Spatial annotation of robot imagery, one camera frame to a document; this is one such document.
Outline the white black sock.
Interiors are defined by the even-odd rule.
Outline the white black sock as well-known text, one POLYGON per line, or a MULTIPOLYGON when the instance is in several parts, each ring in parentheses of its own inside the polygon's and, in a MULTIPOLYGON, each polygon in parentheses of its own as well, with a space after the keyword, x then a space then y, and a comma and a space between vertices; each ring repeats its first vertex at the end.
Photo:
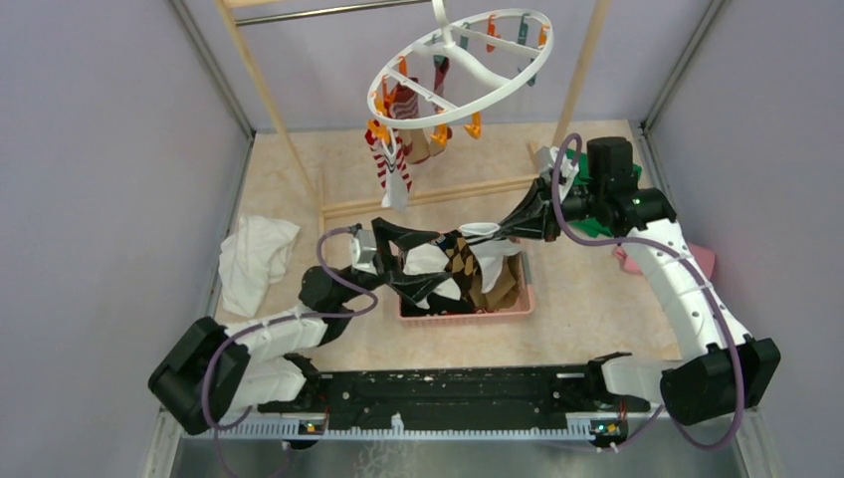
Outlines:
POLYGON ((458 227, 476 257, 482 275, 481 292, 490 293, 502 274, 505 260, 521 253, 522 245, 499 237, 501 226, 495 222, 473 222, 458 227))
MULTIPOLYGON (((403 143, 400 141, 400 137, 394 132, 392 128, 388 128, 387 132, 389 133, 390 144, 385 144, 386 148, 390 155, 394 158, 396 164, 396 155, 397 153, 403 149, 403 143)), ((409 200, 409 192, 406 191, 406 187, 402 182, 401 178, 398 175, 396 170, 387 180, 387 189, 384 190, 384 195, 381 200, 381 206, 384 208, 391 208, 398 212, 403 213, 407 206, 409 200)))

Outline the red white striped sock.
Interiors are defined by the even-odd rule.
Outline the red white striped sock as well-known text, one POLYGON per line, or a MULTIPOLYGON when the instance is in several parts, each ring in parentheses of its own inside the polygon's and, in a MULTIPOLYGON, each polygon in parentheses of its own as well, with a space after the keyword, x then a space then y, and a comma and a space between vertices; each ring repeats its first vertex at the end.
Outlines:
POLYGON ((376 177, 382 189, 387 189, 387 180, 395 171, 395 160, 388 152, 385 142, 372 130, 364 135, 370 153, 375 161, 376 177))

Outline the beige purple striped sock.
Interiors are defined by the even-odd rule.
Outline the beige purple striped sock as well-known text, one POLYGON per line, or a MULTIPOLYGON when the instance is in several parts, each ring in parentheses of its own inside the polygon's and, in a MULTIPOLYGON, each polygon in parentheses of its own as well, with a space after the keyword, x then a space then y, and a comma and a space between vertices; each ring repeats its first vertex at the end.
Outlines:
POLYGON ((435 55, 433 62, 435 67, 434 94, 440 98, 445 98, 444 84, 450 69, 450 60, 445 56, 435 55))

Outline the white round clip hanger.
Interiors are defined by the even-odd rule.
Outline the white round clip hanger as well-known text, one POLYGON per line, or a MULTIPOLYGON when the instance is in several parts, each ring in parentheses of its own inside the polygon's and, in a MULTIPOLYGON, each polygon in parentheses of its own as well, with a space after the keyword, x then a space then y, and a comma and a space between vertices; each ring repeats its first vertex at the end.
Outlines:
POLYGON ((438 122, 468 123, 483 112, 528 87, 527 81, 551 57, 555 29, 551 19, 534 9, 504 8, 453 20, 447 3, 432 3, 435 26, 431 32, 403 47, 375 74, 367 88, 365 104, 371 123, 394 129, 432 129, 438 122), (517 43, 522 14, 529 14, 527 45, 517 43), (470 30, 461 28, 464 22, 470 30), (460 36, 469 38, 468 50, 459 46, 460 36), (434 94, 435 55, 450 60, 444 84, 445 98, 434 94), (397 85, 393 117, 376 112, 372 92, 382 76, 397 85))

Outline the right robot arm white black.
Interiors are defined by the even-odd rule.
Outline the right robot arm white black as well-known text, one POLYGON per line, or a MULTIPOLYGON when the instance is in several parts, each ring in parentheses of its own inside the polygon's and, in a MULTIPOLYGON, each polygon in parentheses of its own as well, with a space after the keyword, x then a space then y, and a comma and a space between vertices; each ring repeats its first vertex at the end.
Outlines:
POLYGON ((720 298, 667 196, 640 185, 628 139, 572 141, 573 149, 536 152, 538 177, 501 221, 499 236, 551 242, 566 235, 588 247, 620 247, 653 291, 681 354, 674 362, 623 353, 592 360, 586 402, 609 410, 635 396, 664 405, 682 425, 757 407, 781 361, 775 342, 755 338, 720 298))

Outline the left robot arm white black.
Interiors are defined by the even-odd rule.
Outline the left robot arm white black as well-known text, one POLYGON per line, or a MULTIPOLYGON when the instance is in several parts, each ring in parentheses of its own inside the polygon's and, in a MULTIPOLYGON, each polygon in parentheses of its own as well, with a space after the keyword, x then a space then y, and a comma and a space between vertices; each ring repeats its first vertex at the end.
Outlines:
POLYGON ((317 373, 298 353, 338 339, 353 319, 372 312, 379 303, 374 292, 382 286, 420 302, 449 281, 446 271, 408 275, 399 261, 400 254, 442 237, 382 218, 369 228, 355 224, 324 232, 296 305, 234 325, 196 320, 151 373, 148 390, 191 435, 223 431, 220 420, 227 413, 249 413, 270 402, 300 412, 313 408, 317 373))

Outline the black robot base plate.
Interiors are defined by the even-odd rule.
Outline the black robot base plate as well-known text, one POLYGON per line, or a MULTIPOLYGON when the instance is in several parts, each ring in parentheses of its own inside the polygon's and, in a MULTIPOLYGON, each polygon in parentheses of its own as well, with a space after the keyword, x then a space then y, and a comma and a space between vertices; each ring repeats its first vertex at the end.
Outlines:
POLYGON ((311 373, 295 400, 257 409, 315 414, 333 431, 385 429, 394 415, 409 430, 504 431, 562 430, 572 413, 649 412, 652 406, 599 390, 581 364, 311 373))

